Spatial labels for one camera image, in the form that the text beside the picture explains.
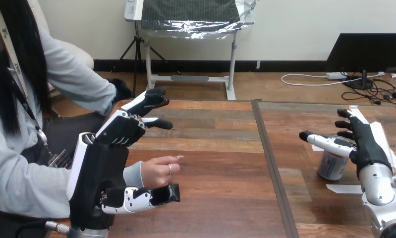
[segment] power strip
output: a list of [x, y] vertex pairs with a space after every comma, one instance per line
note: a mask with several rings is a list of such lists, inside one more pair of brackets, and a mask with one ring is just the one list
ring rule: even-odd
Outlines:
[[347, 74], [345, 72], [326, 73], [326, 78], [329, 80], [346, 79], [346, 77]]

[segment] white cable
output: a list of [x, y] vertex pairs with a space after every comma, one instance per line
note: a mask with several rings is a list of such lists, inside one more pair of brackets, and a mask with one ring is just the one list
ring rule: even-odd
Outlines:
[[[377, 76], [382, 76], [385, 73], [383, 72], [379, 72], [376, 75], [373, 76], [367, 76], [367, 78], [372, 78], [372, 77], [377, 77]], [[341, 81], [341, 82], [335, 82], [335, 83], [327, 83], [327, 84], [298, 84], [298, 83], [288, 83], [284, 81], [284, 78], [287, 76], [306, 76], [306, 77], [312, 77], [312, 78], [326, 78], [326, 76], [313, 76], [313, 75], [307, 75], [307, 74], [298, 74], [298, 73], [290, 73], [290, 74], [286, 74], [284, 76], [281, 77], [281, 81], [283, 83], [286, 83], [288, 85], [294, 85], [294, 86], [329, 86], [329, 85], [334, 85], [334, 84], [340, 84], [340, 83], [346, 83], [346, 82], [350, 82], [350, 81], [356, 81], [356, 80], [360, 80], [361, 78], [356, 78], [353, 80], [347, 80], [347, 81]]]

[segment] baseboard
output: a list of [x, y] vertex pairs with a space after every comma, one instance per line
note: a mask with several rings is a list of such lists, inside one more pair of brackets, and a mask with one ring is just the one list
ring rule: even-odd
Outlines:
[[[110, 72], [118, 62], [117, 59], [95, 59], [94, 71]], [[151, 61], [153, 72], [229, 72], [228, 60], [162, 60]], [[256, 68], [255, 60], [238, 60], [235, 62], [235, 72], [325, 72], [325, 60], [279, 60], [261, 61]], [[115, 72], [133, 72], [135, 61], [124, 59], [116, 67]], [[142, 60], [138, 72], [146, 72], [145, 61]]]

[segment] long black hair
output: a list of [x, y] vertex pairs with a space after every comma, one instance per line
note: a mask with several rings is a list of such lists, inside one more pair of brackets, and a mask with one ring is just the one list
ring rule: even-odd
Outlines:
[[[24, 79], [32, 86], [42, 110], [49, 112], [51, 103], [46, 79], [46, 59], [31, 8], [27, 0], [0, 0], [0, 10], [18, 62], [26, 75]], [[8, 56], [4, 49], [0, 51], [0, 119], [6, 133], [17, 134], [20, 132], [16, 107], [18, 102], [6, 81], [14, 80], [7, 67]]]

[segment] white wall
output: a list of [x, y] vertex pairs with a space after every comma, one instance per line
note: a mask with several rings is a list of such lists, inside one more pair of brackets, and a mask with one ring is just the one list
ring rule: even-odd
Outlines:
[[[51, 35], [94, 59], [118, 59], [132, 40], [126, 0], [39, 2]], [[237, 36], [237, 60], [326, 60], [340, 32], [396, 32], [396, 0], [260, 0], [256, 23]], [[151, 44], [169, 60], [229, 60], [230, 42], [157, 38]]]

